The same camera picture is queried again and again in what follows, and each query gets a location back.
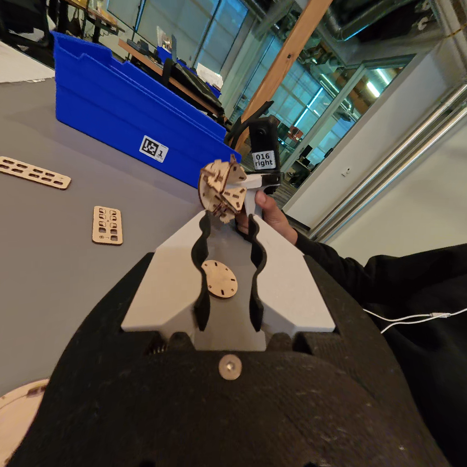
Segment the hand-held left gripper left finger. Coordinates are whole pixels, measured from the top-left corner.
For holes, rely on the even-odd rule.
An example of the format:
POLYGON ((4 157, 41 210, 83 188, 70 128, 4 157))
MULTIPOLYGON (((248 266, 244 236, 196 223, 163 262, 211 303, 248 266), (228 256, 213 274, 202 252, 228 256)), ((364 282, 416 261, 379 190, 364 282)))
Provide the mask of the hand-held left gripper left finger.
POLYGON ((208 256, 211 220, 201 211, 154 252, 121 328, 160 334, 203 332, 210 298, 202 265, 208 256))

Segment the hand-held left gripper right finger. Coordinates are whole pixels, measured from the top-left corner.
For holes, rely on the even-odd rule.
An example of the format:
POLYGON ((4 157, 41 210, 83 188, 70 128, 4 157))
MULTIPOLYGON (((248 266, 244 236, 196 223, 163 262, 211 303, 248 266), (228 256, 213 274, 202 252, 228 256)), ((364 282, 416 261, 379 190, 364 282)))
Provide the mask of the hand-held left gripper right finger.
POLYGON ((249 215, 252 278, 249 316, 264 333, 333 332, 335 322, 305 256, 256 214, 249 215))

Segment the person's right hand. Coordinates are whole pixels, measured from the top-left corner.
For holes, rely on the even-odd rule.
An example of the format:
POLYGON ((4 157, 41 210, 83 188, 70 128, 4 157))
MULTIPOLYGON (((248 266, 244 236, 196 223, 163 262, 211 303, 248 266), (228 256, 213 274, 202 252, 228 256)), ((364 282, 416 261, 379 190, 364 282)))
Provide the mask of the person's right hand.
MULTIPOLYGON (((279 209, 275 200, 266 195, 263 191, 254 192, 254 203, 262 211, 262 218, 271 228, 283 236, 292 245, 296 245, 298 239, 297 231, 289 225, 285 214, 279 209)), ((244 203, 242 210, 235 218, 235 228, 244 238, 248 238, 249 220, 246 213, 247 202, 244 203)))

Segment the person's black clothing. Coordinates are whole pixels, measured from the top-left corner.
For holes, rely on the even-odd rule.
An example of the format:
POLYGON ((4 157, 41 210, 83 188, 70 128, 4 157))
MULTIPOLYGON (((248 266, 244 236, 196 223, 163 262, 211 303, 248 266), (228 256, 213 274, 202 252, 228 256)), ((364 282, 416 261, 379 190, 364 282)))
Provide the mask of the person's black clothing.
POLYGON ((396 324, 383 336, 452 466, 466 466, 466 266, 462 244, 400 258, 373 257, 355 276, 359 300, 385 318, 449 314, 396 324))

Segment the short wooden sheet with holes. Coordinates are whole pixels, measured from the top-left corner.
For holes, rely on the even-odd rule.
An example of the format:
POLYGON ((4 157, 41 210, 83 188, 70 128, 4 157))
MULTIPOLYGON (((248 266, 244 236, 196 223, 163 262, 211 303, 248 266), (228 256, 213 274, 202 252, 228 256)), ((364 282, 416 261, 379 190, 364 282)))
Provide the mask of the short wooden sheet with holes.
POLYGON ((122 245, 121 211, 115 208, 95 206, 93 208, 91 239, 95 244, 122 245))

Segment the long wooden sheet with holes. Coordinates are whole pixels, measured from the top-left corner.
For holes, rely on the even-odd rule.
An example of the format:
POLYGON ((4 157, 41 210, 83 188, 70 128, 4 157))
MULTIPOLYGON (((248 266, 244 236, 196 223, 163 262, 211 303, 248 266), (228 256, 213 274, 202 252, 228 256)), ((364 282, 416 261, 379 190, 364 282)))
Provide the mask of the long wooden sheet with holes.
POLYGON ((72 182, 68 176, 3 156, 0 158, 0 172, 59 190, 68 189, 72 182))

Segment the metal handrail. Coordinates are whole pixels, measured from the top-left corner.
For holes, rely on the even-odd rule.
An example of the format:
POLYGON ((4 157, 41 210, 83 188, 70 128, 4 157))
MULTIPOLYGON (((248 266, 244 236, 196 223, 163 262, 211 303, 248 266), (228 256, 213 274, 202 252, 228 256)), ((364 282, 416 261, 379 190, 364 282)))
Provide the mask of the metal handrail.
POLYGON ((416 128, 351 190, 308 233, 313 241, 326 242, 363 212, 429 149, 450 132, 467 112, 466 79, 445 94, 416 128))

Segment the wooden desk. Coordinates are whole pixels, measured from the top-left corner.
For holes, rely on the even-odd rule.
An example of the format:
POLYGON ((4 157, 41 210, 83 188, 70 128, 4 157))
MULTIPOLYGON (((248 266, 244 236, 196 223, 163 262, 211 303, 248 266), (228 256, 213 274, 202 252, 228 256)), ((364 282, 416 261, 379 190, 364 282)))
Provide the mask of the wooden desk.
MULTIPOLYGON (((132 64, 162 84, 163 65, 155 61, 152 55, 141 53, 143 49, 139 48, 131 40, 124 42, 122 39, 119 39, 119 46, 131 55, 130 62, 132 64)), ((223 126, 231 125, 230 121, 225 117, 225 112, 219 100, 214 96, 209 86, 198 76, 194 75, 191 70, 182 67, 179 63, 174 63, 172 76, 177 80, 177 84, 176 87, 169 90, 192 104, 195 108, 207 112, 219 124, 223 126)))

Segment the slanted wooden beam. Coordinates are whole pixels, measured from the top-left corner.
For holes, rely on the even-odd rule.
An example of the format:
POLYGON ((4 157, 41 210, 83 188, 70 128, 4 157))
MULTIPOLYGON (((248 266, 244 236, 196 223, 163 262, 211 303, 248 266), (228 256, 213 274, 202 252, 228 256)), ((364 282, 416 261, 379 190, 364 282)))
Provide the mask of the slanted wooden beam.
POLYGON ((308 39, 329 9, 331 0, 311 0, 302 10, 301 15, 283 43, 261 84, 244 110, 242 125, 252 115, 258 113, 265 102, 272 100, 276 90, 295 63, 308 39))

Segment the blue plastic bin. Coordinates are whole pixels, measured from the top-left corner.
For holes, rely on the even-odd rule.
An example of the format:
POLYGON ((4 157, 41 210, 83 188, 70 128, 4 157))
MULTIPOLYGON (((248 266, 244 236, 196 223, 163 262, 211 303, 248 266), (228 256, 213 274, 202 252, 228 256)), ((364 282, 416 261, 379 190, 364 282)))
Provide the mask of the blue plastic bin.
POLYGON ((198 186, 214 160, 242 156, 226 129, 105 46, 52 32, 57 120, 168 176, 198 186))

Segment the large round wooden disc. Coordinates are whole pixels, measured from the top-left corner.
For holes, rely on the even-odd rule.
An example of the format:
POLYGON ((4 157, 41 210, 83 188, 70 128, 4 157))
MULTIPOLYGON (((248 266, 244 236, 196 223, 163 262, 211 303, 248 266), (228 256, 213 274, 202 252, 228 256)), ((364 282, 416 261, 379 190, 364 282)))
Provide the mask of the large round wooden disc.
POLYGON ((0 398, 0 465, 6 466, 24 439, 49 379, 24 384, 0 398))

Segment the wooden model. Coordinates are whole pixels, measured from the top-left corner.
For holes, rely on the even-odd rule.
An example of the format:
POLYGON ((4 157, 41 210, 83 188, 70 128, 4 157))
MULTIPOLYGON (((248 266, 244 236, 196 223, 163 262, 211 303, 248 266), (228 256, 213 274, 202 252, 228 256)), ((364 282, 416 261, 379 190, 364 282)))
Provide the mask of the wooden model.
POLYGON ((215 160, 200 170, 198 196, 202 207, 227 224, 242 211, 247 174, 234 154, 230 161, 215 160))

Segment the small round wooden disc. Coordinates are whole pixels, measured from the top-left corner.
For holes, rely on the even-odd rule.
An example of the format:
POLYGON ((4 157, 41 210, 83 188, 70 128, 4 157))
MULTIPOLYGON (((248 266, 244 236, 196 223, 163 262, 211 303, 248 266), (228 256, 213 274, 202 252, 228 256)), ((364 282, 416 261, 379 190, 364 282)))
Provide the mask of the small round wooden disc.
POLYGON ((202 264, 207 278, 208 291, 220 299, 233 297, 238 290, 235 274, 218 260, 206 260, 202 264))

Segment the black office chair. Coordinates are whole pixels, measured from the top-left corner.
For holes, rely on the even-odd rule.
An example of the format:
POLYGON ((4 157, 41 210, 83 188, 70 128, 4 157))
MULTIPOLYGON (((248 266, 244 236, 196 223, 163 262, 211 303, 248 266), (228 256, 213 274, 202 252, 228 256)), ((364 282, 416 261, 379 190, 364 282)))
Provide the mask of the black office chair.
POLYGON ((176 87, 177 80, 173 78, 172 71, 174 68, 174 62, 171 58, 167 58, 164 62, 162 69, 161 83, 168 89, 176 87))

